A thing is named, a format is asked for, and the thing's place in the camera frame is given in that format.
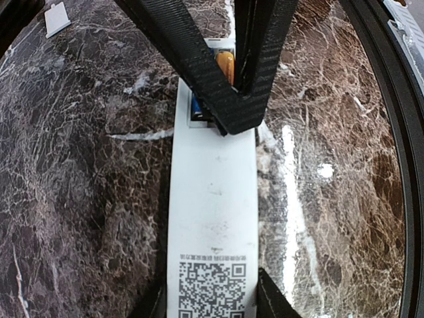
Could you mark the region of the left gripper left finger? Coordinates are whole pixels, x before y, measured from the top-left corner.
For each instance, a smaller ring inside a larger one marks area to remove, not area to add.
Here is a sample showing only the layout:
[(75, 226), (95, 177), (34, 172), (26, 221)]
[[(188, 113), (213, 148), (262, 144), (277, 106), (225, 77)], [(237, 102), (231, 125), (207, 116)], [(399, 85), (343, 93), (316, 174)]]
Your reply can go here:
[(166, 285), (152, 286), (135, 305), (128, 318), (165, 318)]

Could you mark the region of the orange battery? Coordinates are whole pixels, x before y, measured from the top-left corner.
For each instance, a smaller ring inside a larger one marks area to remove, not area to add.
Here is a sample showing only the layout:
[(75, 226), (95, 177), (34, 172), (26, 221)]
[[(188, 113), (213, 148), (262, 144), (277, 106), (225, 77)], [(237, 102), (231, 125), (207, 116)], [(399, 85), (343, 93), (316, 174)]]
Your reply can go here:
[(235, 79), (235, 57), (229, 51), (219, 52), (216, 56), (216, 61), (224, 73), (228, 82), (233, 85)]

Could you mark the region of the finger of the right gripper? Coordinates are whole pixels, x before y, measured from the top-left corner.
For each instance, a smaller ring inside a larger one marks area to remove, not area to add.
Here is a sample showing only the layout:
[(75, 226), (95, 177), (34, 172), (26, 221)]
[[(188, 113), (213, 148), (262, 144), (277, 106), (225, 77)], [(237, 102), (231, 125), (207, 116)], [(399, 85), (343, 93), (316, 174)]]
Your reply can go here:
[(204, 100), (220, 133), (257, 127), (261, 106), (228, 83), (182, 1), (117, 1), (116, 4), (163, 55), (188, 87)]
[(235, 1), (234, 129), (251, 129), (262, 122), (297, 5), (292, 0)]

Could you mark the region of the white battery cover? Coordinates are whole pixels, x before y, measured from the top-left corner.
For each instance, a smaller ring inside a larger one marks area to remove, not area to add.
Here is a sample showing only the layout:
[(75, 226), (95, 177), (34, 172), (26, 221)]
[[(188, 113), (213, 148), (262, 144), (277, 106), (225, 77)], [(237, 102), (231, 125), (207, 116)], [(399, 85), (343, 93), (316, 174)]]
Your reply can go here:
[(44, 13), (46, 23), (46, 38), (51, 38), (61, 30), (71, 25), (64, 2), (51, 4)]

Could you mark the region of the blue battery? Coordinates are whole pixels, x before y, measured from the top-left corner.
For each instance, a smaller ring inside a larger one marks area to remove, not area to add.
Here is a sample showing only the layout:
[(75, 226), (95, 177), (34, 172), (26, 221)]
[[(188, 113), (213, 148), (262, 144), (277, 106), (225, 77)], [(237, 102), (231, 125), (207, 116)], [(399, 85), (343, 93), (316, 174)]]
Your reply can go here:
[(204, 106), (203, 101), (193, 94), (191, 96), (191, 120), (192, 121), (206, 121), (213, 120), (212, 114)]

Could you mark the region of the white remote control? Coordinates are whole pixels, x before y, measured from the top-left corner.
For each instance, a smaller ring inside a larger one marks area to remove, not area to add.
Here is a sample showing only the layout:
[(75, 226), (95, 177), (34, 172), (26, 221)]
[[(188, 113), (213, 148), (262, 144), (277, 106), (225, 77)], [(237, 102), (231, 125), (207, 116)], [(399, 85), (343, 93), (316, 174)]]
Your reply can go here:
[(254, 130), (222, 136), (191, 117), (178, 84), (168, 214), (166, 315), (255, 317), (258, 182)]

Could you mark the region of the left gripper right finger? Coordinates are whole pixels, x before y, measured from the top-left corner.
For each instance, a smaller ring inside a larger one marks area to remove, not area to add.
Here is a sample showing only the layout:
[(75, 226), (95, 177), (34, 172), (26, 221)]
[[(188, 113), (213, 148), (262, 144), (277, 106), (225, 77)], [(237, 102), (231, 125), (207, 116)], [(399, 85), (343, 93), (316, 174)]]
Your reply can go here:
[(301, 318), (263, 268), (258, 269), (256, 304), (258, 318)]

